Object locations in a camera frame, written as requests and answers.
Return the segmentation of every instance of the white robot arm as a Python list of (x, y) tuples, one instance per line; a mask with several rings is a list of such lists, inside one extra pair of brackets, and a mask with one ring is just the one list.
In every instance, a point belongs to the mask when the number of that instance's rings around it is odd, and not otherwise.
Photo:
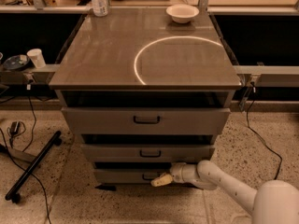
[(278, 180), (264, 183), (258, 190), (226, 174), (211, 161), (197, 165), (174, 163), (170, 174), (154, 180), (154, 187), (171, 182), (191, 183), (199, 189), (222, 188), (252, 216), (252, 224), (298, 224), (299, 190)]

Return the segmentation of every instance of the black cable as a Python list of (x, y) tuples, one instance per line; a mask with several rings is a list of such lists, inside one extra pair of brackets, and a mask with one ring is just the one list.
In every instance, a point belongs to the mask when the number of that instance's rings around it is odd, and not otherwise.
[[(253, 91), (254, 91), (254, 93), (255, 93), (256, 88), (255, 88), (254, 84), (251, 84), (251, 85), (252, 85)], [(253, 129), (250, 127), (250, 125), (249, 125), (249, 111), (250, 111), (250, 109), (252, 108), (254, 102), (255, 102), (255, 98), (252, 100), (252, 102), (251, 102), (251, 104), (250, 104), (250, 106), (249, 106), (249, 108), (248, 108), (248, 110), (247, 110), (247, 112), (246, 112), (247, 126), (248, 126), (248, 128), (249, 128), (251, 131), (253, 131), (253, 132), (260, 138), (260, 140), (262, 141), (263, 145), (264, 145), (270, 152), (274, 153), (275, 155), (277, 155), (277, 156), (280, 158), (279, 167), (278, 167), (277, 173), (276, 173), (276, 175), (275, 175), (275, 177), (274, 177), (274, 180), (277, 180), (277, 179), (278, 179), (279, 172), (280, 172), (280, 168), (281, 168), (282, 157), (281, 157), (279, 154), (277, 154), (274, 150), (272, 150), (272, 149), (266, 144), (265, 140), (260, 136), (259, 133), (257, 133), (255, 130), (253, 130)]]
[(9, 144), (11, 147), (13, 147), (14, 139), (26, 132), (25, 124), (22, 121), (20, 121), (20, 124), (23, 126), (23, 131), (20, 133), (17, 133), (17, 134), (13, 134), (13, 135), (10, 133), (10, 127), (7, 127), (7, 134), (9, 136)]
[(35, 126), (36, 126), (36, 114), (35, 114), (35, 111), (34, 111), (34, 107), (32, 106), (32, 102), (31, 102), (31, 98), (30, 98), (30, 95), (28, 96), (28, 100), (29, 100), (29, 104), (30, 104), (30, 107), (31, 107), (31, 111), (32, 111), (32, 114), (34, 116), (34, 125), (32, 126), (32, 129), (31, 129), (31, 140), (29, 142), (29, 144), (25, 147), (25, 149), (23, 149), (22, 151), (24, 152), (29, 146), (32, 145), (32, 142), (34, 141), (34, 129), (35, 129)]
[[(22, 169), (24, 172), (26, 172), (26, 170), (23, 169), (21, 166), (19, 166), (19, 164), (16, 163), (16, 162), (14, 161), (14, 159), (12, 158), (12, 156), (10, 155), (9, 150), (8, 150), (8, 146), (7, 146), (7, 140), (6, 140), (5, 136), (4, 136), (4, 133), (3, 133), (3, 131), (2, 131), (1, 128), (0, 128), (0, 133), (2, 134), (2, 138), (3, 138), (4, 144), (5, 144), (5, 146), (6, 146), (8, 156), (10, 157), (10, 159), (12, 160), (12, 162), (13, 162), (17, 167), (19, 167), (19, 168)], [(47, 198), (47, 192), (46, 192), (46, 189), (45, 189), (44, 185), (42, 184), (42, 182), (39, 180), (39, 178), (38, 178), (37, 176), (35, 176), (34, 174), (30, 174), (30, 175), (31, 175), (32, 177), (34, 177), (34, 178), (37, 180), (37, 182), (40, 184), (41, 188), (43, 189), (44, 196), (45, 196), (45, 203), (46, 203), (47, 219), (48, 219), (48, 221), (49, 221), (49, 224), (51, 224), (51, 222), (50, 222), (50, 211), (49, 211), (49, 208), (48, 208), (48, 198)]]

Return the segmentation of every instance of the speckled floor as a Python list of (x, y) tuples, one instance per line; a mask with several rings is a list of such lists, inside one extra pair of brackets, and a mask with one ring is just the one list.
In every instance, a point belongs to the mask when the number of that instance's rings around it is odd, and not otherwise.
[[(34, 102), (34, 108), (37, 122), (28, 153), (37, 154), (56, 131), (62, 132), (63, 143), (52, 147), (35, 170), (47, 192), (51, 223), (250, 223), (247, 213), (222, 189), (144, 185), (119, 186), (117, 191), (95, 189), (92, 165), (85, 160), (61, 112), (57, 108), (39, 108), (38, 101)], [(232, 111), (216, 141), (212, 161), (257, 189), (274, 178), (279, 158), (247, 127), (246, 113), (239, 112), (234, 104)], [(12, 121), (25, 124), (26, 132), (14, 141), (15, 148), (23, 149), (31, 138), (34, 124), (30, 106), (1, 105), (0, 117), (0, 128), (7, 140), (7, 127)], [(299, 189), (299, 104), (255, 104), (249, 122), (283, 158), (278, 179)], [(6, 154), (0, 153), (0, 172), (0, 223), (49, 223), (43, 190), (37, 181), (29, 177), (20, 189), (20, 203), (15, 204), (6, 201), (5, 195), (22, 171)]]

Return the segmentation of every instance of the open drawer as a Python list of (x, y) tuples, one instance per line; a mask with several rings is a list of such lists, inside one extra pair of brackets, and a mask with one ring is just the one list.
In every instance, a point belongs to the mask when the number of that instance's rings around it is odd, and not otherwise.
[(67, 108), (75, 134), (220, 134), (228, 108)]
[(91, 162), (199, 162), (210, 160), (212, 145), (81, 145)]
[(102, 184), (148, 184), (162, 173), (169, 172), (171, 163), (101, 163), (94, 164), (96, 180)]

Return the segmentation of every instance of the gray tabletop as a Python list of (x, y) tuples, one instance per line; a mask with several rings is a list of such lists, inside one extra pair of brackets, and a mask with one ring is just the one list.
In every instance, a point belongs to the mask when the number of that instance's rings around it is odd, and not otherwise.
[(57, 90), (222, 90), (240, 81), (207, 15), (177, 24), (164, 7), (88, 16), (50, 86)]

